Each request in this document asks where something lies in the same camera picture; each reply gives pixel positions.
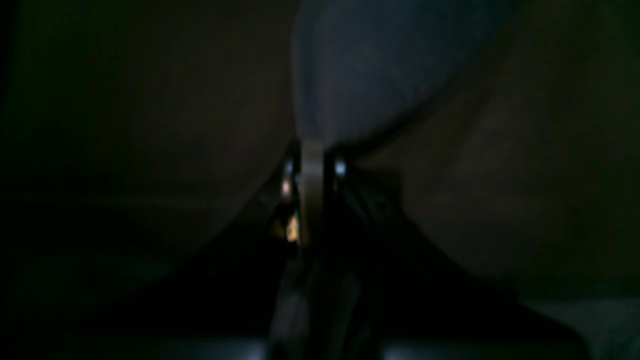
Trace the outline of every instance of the dark background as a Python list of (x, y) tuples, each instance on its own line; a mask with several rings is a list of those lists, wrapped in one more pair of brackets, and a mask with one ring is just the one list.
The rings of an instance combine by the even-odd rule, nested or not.
[[(18, 5), (3, 11), (5, 313), (68, 320), (197, 251), (267, 178), (294, 138), (298, 3)], [(634, 1), (529, 1), (360, 160), (402, 175), (405, 210), (460, 265), (598, 354), (640, 323), (638, 18)]]

